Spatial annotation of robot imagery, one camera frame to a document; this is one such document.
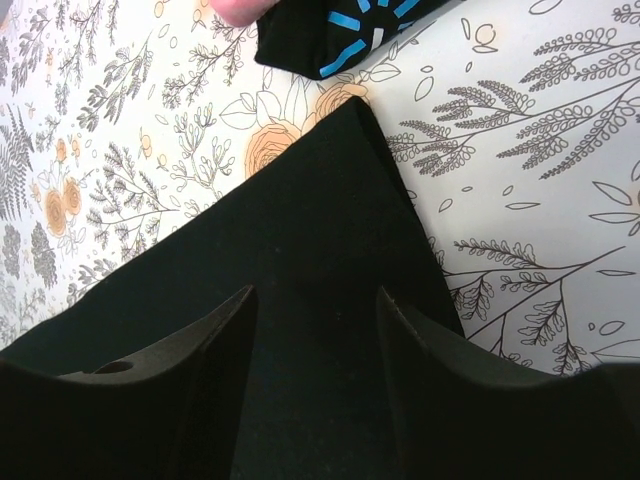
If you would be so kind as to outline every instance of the blue logo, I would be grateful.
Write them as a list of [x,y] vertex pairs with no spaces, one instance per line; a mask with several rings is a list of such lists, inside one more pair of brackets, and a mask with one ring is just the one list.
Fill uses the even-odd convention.
[[[369,10],[371,10],[371,2],[370,0],[356,0],[358,2],[358,7],[360,11],[365,14]],[[413,7],[415,7],[422,0],[404,0],[400,5],[398,5],[393,10],[393,15],[400,21],[402,17],[404,17]],[[377,0],[378,7],[389,8],[389,0]],[[329,23],[337,25],[341,28],[345,28],[347,30],[351,30],[354,32],[361,32],[362,25],[360,20],[357,18],[350,17],[348,15],[343,15],[339,12],[329,12]],[[413,22],[400,23],[397,26],[396,31],[402,31],[405,28],[411,26]],[[369,50],[375,50],[382,43],[382,39],[384,37],[385,31],[383,28],[374,28],[373,34],[370,38],[360,38],[357,41],[353,42],[351,45],[346,47],[342,52],[338,54],[338,57],[328,65],[325,65],[320,69],[320,76],[322,78],[329,77],[336,73],[342,66],[354,55],[357,55],[361,51],[366,48]]]

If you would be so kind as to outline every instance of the orange flower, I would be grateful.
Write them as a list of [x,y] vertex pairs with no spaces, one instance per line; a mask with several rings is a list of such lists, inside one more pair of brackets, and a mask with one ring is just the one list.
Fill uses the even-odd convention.
[[369,103],[367,94],[369,90],[362,85],[355,83],[338,82],[320,95],[316,102],[316,114],[318,121],[333,113],[340,105],[349,100],[351,97],[361,97],[365,102]]
[[78,158],[80,156],[80,143],[76,138],[71,142],[71,150],[73,150],[73,155]]
[[142,143],[142,152],[144,153],[144,158],[149,158],[151,156],[151,152],[153,151],[151,148],[151,137],[149,135],[144,135],[140,138],[140,142]]
[[300,130],[285,120],[276,120],[254,133],[244,161],[246,178],[273,162],[301,137]]
[[60,163],[67,159],[67,144],[64,143],[62,138],[58,139],[58,144],[56,145],[56,158]]
[[70,178],[64,182],[64,193],[62,195],[64,210],[71,215],[77,215],[82,208],[82,197],[75,178]]
[[64,216],[62,197],[57,190],[49,190],[44,199],[44,212],[51,233],[56,237],[64,235],[67,229],[67,219]]
[[318,123],[318,115],[316,115],[315,112],[311,112],[302,124],[302,135],[309,133],[311,129],[316,126],[316,123]]

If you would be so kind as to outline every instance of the floral print paper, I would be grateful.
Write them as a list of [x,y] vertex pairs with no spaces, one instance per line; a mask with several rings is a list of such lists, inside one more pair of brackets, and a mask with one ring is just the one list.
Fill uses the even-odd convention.
[[322,82],[256,41],[206,0],[14,0],[0,346],[357,95],[471,341],[558,375],[640,358],[640,1],[456,0]]

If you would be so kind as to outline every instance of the black cloth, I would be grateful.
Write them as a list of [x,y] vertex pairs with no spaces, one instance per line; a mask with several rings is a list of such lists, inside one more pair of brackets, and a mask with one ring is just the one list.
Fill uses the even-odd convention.
[[392,480],[376,289],[396,287],[461,333],[434,268],[375,117],[352,99],[0,358],[49,374],[94,371],[253,284],[260,307],[234,478]]
[[256,62],[321,80],[372,50],[446,0],[281,0],[258,20]]
[[406,480],[640,478],[640,365],[563,378],[483,350],[385,291],[378,315]]

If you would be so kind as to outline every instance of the botanical line drawing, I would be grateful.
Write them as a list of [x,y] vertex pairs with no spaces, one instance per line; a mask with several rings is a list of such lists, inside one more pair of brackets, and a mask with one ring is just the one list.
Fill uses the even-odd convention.
[[[109,21],[107,23],[107,30],[109,32],[109,38],[112,41],[114,30],[117,26],[115,15],[119,6],[118,2],[119,0],[113,0],[113,3],[108,9]],[[76,87],[80,87],[82,83],[84,78],[82,59],[86,57],[89,65],[95,65],[97,62],[95,44],[105,3],[106,0],[96,0],[95,4],[89,7],[88,10],[83,11],[78,7],[78,9],[69,16],[71,25],[78,31],[78,40],[73,44],[71,49],[64,54],[62,62],[58,67],[61,80],[56,84],[55,91],[55,104],[58,115],[67,114],[70,79],[74,79]]]
[[45,305],[46,295],[37,288],[24,294],[21,300],[16,297],[15,287],[0,275],[0,342],[9,345],[20,335],[38,323],[38,308]]
[[4,268],[9,275],[20,279],[20,232],[13,225],[5,225],[2,245]]
[[104,118],[115,125],[120,119],[127,97],[135,99],[140,87],[147,81],[153,62],[153,52],[148,48],[149,37],[138,54],[131,58],[129,47],[116,51],[116,59],[105,68],[103,85],[94,86],[89,92],[88,105],[82,107],[78,116],[80,128],[93,132],[100,121],[100,110],[104,107]]
[[176,211],[165,207],[160,192],[127,147],[109,144],[102,168],[105,180],[96,181],[89,195],[102,208],[91,208],[87,222],[95,227],[95,241],[107,248],[111,233],[120,241],[122,261],[128,261],[158,242],[162,216]]
[[8,105],[7,110],[11,125],[0,125],[0,134],[6,142],[0,144],[0,220],[15,220],[27,208],[27,171],[33,170],[30,154],[34,150],[20,109],[17,108],[17,115]]
[[26,85],[29,71],[35,72],[44,56],[42,32],[51,22],[51,19],[47,17],[47,8],[45,6],[37,9],[29,21],[29,31],[20,35],[19,56],[22,60],[14,63],[11,69],[11,92],[13,95]]
[[639,25],[640,0],[636,0],[633,5],[637,10],[632,10],[631,5],[629,5],[628,3],[624,4],[620,8],[614,9],[613,18],[616,20],[616,22],[629,23],[630,25]]
[[53,145],[56,131],[60,125],[60,119],[47,115],[44,119],[45,129],[36,133],[36,149],[42,153]]
[[604,182],[593,182],[593,186],[596,187],[600,193],[605,195],[609,200],[619,205],[617,210],[592,213],[589,215],[593,220],[599,222],[608,223],[610,225],[631,225],[628,235],[633,237],[640,231],[640,160],[636,162],[631,170],[631,184],[638,185],[637,191],[634,191],[632,195],[629,195],[622,188],[616,187]]
[[113,273],[116,267],[117,264],[107,258],[95,259],[92,267],[80,265],[78,279],[69,284],[67,306],[77,303],[94,285]]
[[9,45],[7,43],[7,37],[0,38],[0,86],[4,87],[7,84],[7,74],[9,73],[9,62],[11,61],[11,54],[9,53]]
[[64,31],[66,26],[67,13],[71,7],[71,0],[56,0],[53,4],[53,8],[56,9],[56,28]]
[[190,62],[195,62],[195,71],[189,71],[190,79],[187,80],[184,74],[174,78],[167,78],[164,82],[162,92],[162,102],[166,108],[175,109],[182,102],[182,93],[186,90],[185,101],[191,105],[195,97],[204,92],[204,87],[209,84],[207,74],[211,73],[216,64],[223,59],[225,62],[224,83],[231,85],[238,70],[242,68],[244,62],[241,60],[242,44],[250,38],[251,27],[240,30],[233,29],[225,25],[219,17],[212,21],[211,30],[213,38],[220,36],[226,42],[226,47],[221,51],[217,45],[211,48],[204,44],[198,44],[191,50]]
[[[582,140],[541,179],[569,170],[628,125],[629,117],[636,116],[640,108],[637,95],[640,74],[631,75],[633,68],[636,71],[640,68],[640,40],[613,43],[617,33],[615,28],[599,28],[547,42],[535,50],[534,55],[554,56],[521,80],[533,83],[530,92],[552,88],[569,79],[593,82],[617,78],[615,85],[537,113],[531,113],[536,103],[533,98],[502,82],[481,80],[479,88],[451,88],[448,93],[456,98],[433,109],[440,114],[436,120],[438,123],[454,121],[459,130],[471,132],[452,134],[448,126],[421,120],[403,121],[401,126],[424,134],[426,139],[408,141],[401,135],[388,137],[397,161],[406,161],[411,154],[414,157],[427,154],[415,160],[414,167],[424,175],[443,175],[463,167],[472,158],[476,148],[470,142],[478,135],[526,122],[516,135],[524,141],[503,150],[497,157],[526,154],[529,157],[523,168],[534,168],[565,151],[569,147],[565,135],[581,127],[586,131]],[[594,107],[594,100],[600,101],[601,97],[608,102]]]
[[[503,358],[509,358],[505,352],[504,329],[507,322],[522,322],[518,328],[520,343],[527,346],[553,346],[556,366],[553,371],[559,375],[578,373],[589,368],[585,356],[587,352],[573,343],[570,336],[567,299],[564,285],[570,278],[587,267],[624,249],[618,247],[605,252],[589,261],[550,267],[542,265],[536,258],[533,246],[506,241],[478,241],[474,238],[454,242],[460,252],[484,257],[501,264],[498,268],[477,271],[449,272],[444,267],[444,251],[435,248],[435,239],[430,239],[436,258],[449,284],[453,302],[463,322],[476,320],[481,326],[468,333],[472,340],[493,325],[500,327],[491,351]],[[491,312],[491,301],[495,292],[509,291],[513,294],[508,306],[501,311]],[[528,309],[524,318],[516,318],[514,311]]]
[[529,8],[529,13],[531,15],[544,15],[559,7],[563,1],[564,0],[537,0],[531,5],[531,8]]
[[602,325],[598,329],[598,333],[603,337],[608,337],[609,335],[618,333],[622,328],[624,328],[625,325],[626,324],[624,322],[621,322],[620,320],[613,320]]
[[211,140],[211,156],[199,155],[198,149],[205,139],[207,130],[216,123],[213,118],[213,104],[206,107],[198,107],[193,115],[193,121],[185,112],[182,116],[176,115],[173,131],[180,135],[179,143],[182,148],[182,159],[177,165],[173,165],[171,172],[172,180],[181,181],[181,185],[176,188],[177,192],[182,192],[189,182],[200,185],[202,188],[211,191],[213,198],[217,201],[222,198],[222,192],[216,188],[216,180],[219,175],[229,176],[231,166],[235,162],[235,157],[227,157],[231,140],[219,143],[218,137]]
[[36,275],[44,280],[45,287],[53,287],[58,282],[56,254],[51,248],[47,232],[40,222],[36,222],[36,226],[31,232],[31,253]]

